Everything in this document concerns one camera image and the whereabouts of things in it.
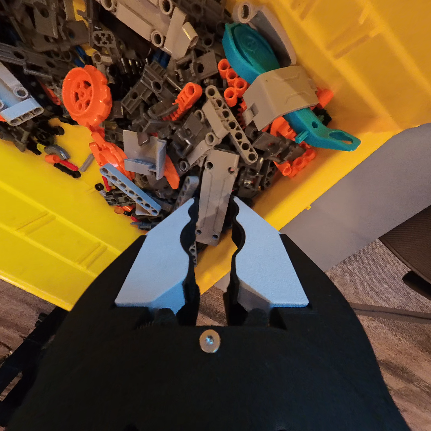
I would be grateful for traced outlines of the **grey desk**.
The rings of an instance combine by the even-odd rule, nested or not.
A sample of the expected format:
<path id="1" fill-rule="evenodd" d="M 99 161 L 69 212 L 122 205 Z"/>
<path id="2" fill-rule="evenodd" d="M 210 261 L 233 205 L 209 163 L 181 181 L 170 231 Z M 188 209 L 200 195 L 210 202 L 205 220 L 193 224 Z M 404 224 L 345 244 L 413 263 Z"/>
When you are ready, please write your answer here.
<path id="1" fill-rule="evenodd" d="M 430 137 L 430 123 L 392 137 L 280 230 L 350 302 L 425 301 L 378 239 L 430 205 Z"/>

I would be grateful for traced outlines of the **grey angled beam with holes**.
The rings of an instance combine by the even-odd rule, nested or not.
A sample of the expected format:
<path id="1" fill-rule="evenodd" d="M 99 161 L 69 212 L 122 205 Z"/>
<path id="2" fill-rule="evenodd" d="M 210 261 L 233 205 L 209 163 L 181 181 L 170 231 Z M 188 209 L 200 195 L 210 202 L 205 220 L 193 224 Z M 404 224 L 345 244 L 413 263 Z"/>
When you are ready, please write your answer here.
<path id="1" fill-rule="evenodd" d="M 258 155 L 217 87 L 214 85 L 207 86 L 205 95 L 207 101 L 203 105 L 202 111 L 216 136 L 222 139 L 229 135 L 232 144 L 245 164 L 251 165 L 255 163 Z"/>

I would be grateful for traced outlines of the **light blue beam with holes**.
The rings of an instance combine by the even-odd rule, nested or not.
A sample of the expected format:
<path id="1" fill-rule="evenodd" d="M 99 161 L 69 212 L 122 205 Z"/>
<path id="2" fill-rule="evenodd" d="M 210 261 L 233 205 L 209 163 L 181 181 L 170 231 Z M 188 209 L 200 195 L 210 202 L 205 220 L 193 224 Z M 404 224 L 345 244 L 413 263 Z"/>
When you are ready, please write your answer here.
<path id="1" fill-rule="evenodd" d="M 144 214 L 157 216 L 161 211 L 161 206 L 147 193 L 136 186 L 132 180 L 128 179 L 112 164 L 107 163 L 100 167 L 100 173 L 110 180 L 117 188 L 125 193 L 130 199 L 144 209 Z"/>

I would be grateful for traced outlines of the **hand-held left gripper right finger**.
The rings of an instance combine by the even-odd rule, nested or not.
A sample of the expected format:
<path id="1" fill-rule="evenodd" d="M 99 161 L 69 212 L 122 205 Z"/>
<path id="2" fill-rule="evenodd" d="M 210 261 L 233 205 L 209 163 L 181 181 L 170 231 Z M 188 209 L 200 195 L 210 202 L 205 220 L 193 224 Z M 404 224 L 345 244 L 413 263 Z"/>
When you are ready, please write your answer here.
<path id="1" fill-rule="evenodd" d="M 304 308 L 308 297 L 277 229 L 240 198 L 230 202 L 232 241 L 226 291 L 228 325 L 242 325 L 254 309 L 270 317 L 274 308 Z"/>

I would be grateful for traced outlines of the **yellow plastic bin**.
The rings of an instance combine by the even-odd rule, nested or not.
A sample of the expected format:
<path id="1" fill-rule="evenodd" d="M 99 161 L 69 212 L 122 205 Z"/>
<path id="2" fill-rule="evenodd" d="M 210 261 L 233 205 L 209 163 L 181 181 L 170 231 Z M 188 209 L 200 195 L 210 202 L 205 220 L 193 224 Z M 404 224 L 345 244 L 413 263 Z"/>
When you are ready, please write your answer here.
<path id="1" fill-rule="evenodd" d="M 397 133 L 430 122 L 430 1 L 256 1 L 283 25 L 298 62 L 334 97 L 330 127 L 361 140 L 316 150 L 295 177 L 280 174 L 254 210 L 283 228 Z M 1 280 L 70 310 L 142 231 L 81 178 L 1 142 Z"/>

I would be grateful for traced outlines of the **grey curved panel piece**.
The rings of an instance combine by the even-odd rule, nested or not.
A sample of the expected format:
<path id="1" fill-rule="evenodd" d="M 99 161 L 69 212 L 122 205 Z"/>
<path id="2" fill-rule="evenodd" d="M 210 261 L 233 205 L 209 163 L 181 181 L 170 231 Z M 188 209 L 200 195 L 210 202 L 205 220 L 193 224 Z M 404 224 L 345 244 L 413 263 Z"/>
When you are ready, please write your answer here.
<path id="1" fill-rule="evenodd" d="M 297 63 L 297 55 L 287 32 L 267 6 L 241 1 L 234 6 L 232 18 L 258 31 L 272 47 L 281 67 Z"/>

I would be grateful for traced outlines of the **pile of building pieces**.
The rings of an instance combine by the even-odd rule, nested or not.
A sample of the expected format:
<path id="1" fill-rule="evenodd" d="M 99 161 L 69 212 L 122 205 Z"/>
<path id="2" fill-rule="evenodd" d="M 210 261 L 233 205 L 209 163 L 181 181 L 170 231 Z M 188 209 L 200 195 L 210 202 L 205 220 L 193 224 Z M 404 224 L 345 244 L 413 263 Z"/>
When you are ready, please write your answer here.
<path id="1" fill-rule="evenodd" d="M 159 215 L 144 214 L 101 173 L 94 185 L 106 203 L 131 224 L 149 231 L 191 197 L 200 197 L 204 163 L 213 149 L 237 153 L 229 135 L 219 139 L 202 107 L 205 88 L 217 87 L 258 159 L 245 164 L 240 156 L 231 195 L 252 207 L 278 170 L 289 178 L 316 156 L 315 148 L 297 143 L 288 122 L 278 117 L 262 130 L 245 125 L 244 93 L 249 87 L 225 57 L 222 36 L 232 18 L 225 1 L 170 1 L 170 25 L 162 48 L 138 35 L 98 1 L 1 1 L 1 63 L 20 81 L 44 112 L 10 126 L 1 121 L 1 141 L 20 152 L 42 155 L 56 169 L 79 179 L 92 162 L 110 163 L 161 206 Z M 168 1 L 159 1 L 168 13 Z M 100 128 L 91 132 L 74 121 L 62 100 L 67 73 L 86 65 L 102 72 L 112 108 Z M 180 119 L 169 115 L 179 92 L 189 83 L 202 96 Z M 123 131 L 145 132 L 166 141 L 164 176 L 127 171 Z"/>

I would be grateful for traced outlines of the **teal plastic separator tool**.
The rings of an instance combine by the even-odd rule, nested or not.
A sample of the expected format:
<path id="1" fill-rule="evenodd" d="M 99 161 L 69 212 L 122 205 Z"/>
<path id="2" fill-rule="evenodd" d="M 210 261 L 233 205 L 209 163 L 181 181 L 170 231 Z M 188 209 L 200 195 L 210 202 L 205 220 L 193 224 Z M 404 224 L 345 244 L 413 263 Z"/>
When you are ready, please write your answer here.
<path id="1" fill-rule="evenodd" d="M 222 44 L 230 65 L 247 83 L 252 84 L 259 75 L 282 68 L 266 39 L 246 24 L 226 24 Z M 345 131 L 323 125 L 311 107 L 281 117 L 296 133 L 297 143 L 304 141 L 314 147 L 346 152 L 356 150 L 361 143 Z"/>

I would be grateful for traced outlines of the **black metal frame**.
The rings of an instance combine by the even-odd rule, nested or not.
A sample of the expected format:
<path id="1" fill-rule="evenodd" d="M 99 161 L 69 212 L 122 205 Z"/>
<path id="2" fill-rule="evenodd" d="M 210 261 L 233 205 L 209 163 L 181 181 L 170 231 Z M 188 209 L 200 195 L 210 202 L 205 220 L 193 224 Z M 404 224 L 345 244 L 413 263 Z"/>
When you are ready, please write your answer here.
<path id="1" fill-rule="evenodd" d="M 7 427 L 14 412 L 21 406 L 33 386 L 37 369 L 50 339 L 56 334 L 68 311 L 55 307 L 51 313 L 41 313 L 35 329 L 1 365 L 0 392 L 17 377 L 19 381 L 0 402 L 0 425 Z"/>

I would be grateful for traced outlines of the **long grey panel piece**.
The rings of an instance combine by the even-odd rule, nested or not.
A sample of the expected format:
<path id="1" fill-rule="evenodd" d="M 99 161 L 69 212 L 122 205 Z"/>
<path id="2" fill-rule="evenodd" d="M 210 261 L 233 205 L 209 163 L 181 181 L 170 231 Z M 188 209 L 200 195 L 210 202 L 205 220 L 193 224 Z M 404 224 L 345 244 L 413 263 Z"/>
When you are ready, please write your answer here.
<path id="1" fill-rule="evenodd" d="M 196 240 L 216 246 L 219 242 L 240 156 L 213 149 L 204 163 Z"/>

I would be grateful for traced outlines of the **orange toothed wheel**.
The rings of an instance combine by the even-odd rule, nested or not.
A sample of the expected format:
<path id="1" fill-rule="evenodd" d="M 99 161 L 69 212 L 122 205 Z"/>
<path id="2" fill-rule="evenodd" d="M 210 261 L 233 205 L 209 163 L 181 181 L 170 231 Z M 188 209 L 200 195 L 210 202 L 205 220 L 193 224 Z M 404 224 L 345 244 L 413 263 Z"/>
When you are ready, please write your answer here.
<path id="1" fill-rule="evenodd" d="M 100 128 L 112 108 L 105 75 L 90 65 L 67 73 L 62 84 L 62 100 L 71 118 L 91 132 Z"/>

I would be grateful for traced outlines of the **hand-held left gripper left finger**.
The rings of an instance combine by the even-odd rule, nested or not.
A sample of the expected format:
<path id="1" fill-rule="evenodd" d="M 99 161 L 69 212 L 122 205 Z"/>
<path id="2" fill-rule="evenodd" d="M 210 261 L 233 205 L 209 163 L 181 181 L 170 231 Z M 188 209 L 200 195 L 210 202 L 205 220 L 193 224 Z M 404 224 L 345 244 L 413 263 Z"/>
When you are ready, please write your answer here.
<path id="1" fill-rule="evenodd" d="M 181 325 L 196 325 L 200 290 L 195 278 L 199 201 L 187 200 L 153 228 L 115 299 L 118 307 L 169 309 Z"/>

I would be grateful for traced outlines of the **grey curved shell piece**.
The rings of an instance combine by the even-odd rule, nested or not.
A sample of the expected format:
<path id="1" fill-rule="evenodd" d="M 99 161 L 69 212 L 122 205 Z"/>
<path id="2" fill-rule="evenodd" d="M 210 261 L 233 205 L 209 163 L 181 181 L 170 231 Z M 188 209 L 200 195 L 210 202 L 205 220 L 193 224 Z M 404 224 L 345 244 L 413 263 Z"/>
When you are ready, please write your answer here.
<path id="1" fill-rule="evenodd" d="M 275 119 L 319 103 L 317 87 L 302 66 L 279 68 L 259 75 L 244 93 L 248 126 L 262 130 Z"/>

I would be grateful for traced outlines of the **orange connector piece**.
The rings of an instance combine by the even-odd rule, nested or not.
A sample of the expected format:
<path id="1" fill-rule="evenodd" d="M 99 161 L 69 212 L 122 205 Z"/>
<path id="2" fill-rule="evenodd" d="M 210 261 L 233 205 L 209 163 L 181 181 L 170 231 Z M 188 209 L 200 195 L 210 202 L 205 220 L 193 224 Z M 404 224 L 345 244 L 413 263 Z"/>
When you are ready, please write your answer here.
<path id="1" fill-rule="evenodd" d="M 189 82 L 179 92 L 173 105 L 178 105 L 176 110 L 169 115 L 170 120 L 176 121 L 181 118 L 202 96 L 202 87 L 199 84 Z"/>

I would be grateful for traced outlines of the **grey angled plate piece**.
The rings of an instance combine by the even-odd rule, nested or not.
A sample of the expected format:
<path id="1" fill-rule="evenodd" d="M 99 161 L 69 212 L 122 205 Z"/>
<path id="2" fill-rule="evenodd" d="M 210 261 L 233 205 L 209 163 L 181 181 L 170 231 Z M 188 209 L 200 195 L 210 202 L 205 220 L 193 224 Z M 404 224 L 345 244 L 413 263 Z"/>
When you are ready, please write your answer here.
<path id="1" fill-rule="evenodd" d="M 123 131 L 125 169 L 143 175 L 155 174 L 156 180 L 164 176 L 166 141 L 145 132 Z"/>

